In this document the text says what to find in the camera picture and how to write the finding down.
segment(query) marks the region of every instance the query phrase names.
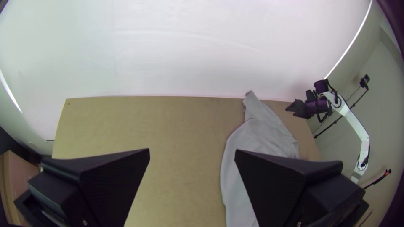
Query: cardboard box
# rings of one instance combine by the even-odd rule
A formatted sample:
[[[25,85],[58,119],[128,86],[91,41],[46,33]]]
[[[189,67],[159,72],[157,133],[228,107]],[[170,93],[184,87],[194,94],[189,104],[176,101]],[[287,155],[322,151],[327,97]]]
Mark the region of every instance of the cardboard box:
[[[0,194],[9,224],[29,226],[14,205],[14,200],[28,190],[27,181],[38,173],[38,166],[25,161],[10,150],[0,156]]]

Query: white wall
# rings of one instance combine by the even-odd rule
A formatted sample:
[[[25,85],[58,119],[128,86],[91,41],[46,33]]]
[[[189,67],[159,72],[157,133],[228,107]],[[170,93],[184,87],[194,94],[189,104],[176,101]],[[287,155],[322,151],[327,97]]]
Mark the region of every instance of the white wall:
[[[51,155],[53,142],[46,142],[16,108],[6,89],[0,85],[0,126],[18,143],[40,154]]]
[[[369,2],[13,0],[0,15],[0,69],[47,140],[66,98],[293,100],[332,69]]]
[[[370,76],[370,90],[352,109],[370,135],[369,167],[359,185],[366,186],[380,177],[385,169],[392,169],[392,174],[368,188],[364,197],[374,209],[364,226],[378,226],[390,206],[404,167],[404,77],[382,42],[377,44],[358,75],[365,74]],[[348,91],[344,93],[351,94],[358,86],[358,80],[349,82]],[[362,92],[357,92],[348,103],[351,105]],[[320,135],[316,143],[323,160],[342,160],[343,174],[348,177],[352,174],[360,140],[347,121],[341,119]]]

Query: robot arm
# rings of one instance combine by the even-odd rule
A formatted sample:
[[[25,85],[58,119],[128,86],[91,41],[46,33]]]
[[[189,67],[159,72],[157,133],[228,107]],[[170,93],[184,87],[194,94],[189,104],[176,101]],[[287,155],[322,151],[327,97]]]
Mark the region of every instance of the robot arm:
[[[368,89],[366,85],[368,81],[369,77],[366,75],[361,80],[361,86]],[[296,99],[286,108],[286,111],[294,112],[294,116],[305,119],[317,115],[320,122],[323,122],[329,115],[331,115],[332,109],[341,114],[352,126],[361,140],[361,150],[351,175],[351,181],[358,183],[368,166],[370,150],[369,134],[366,132],[366,129],[355,114],[351,111],[344,98],[341,95],[338,95],[334,88],[329,85],[328,80],[317,81],[314,83],[314,87],[314,91],[306,91],[307,100],[305,102]],[[322,119],[320,118],[320,113],[325,113],[325,116]]]
[[[358,183],[359,179],[362,177],[364,172],[368,166],[368,159],[369,159],[369,134],[366,132],[365,128],[363,127],[362,123],[358,120],[355,114],[351,111],[348,104],[345,102],[344,98],[341,95],[337,95],[337,99],[335,99],[335,95],[332,94],[330,91],[326,91],[321,93],[321,95],[325,96],[329,102],[330,106],[339,114],[341,114],[348,123],[352,126],[355,130],[356,134],[360,138],[361,144],[361,151],[359,153],[358,160],[356,161],[355,168],[353,169],[353,173],[351,175],[351,181],[354,183]]]

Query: white cloth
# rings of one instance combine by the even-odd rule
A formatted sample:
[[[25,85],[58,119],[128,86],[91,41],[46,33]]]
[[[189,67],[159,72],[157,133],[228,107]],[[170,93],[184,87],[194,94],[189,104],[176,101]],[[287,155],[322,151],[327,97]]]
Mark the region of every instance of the white cloth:
[[[298,144],[282,120],[254,92],[243,100],[244,123],[227,139],[220,170],[220,186],[226,206],[227,227],[258,227],[239,170],[236,149],[288,158],[299,158]]]

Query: tan tabletop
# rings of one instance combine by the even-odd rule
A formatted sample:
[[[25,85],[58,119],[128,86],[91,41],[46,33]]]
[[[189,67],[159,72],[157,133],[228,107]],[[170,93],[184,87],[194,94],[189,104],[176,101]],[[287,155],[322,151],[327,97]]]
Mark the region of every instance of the tan tabletop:
[[[319,161],[304,119],[264,101],[299,143],[302,159]],[[53,158],[81,158],[140,148],[150,163],[127,227],[224,227],[219,175],[228,136],[244,121],[242,99],[98,97],[68,99]]]

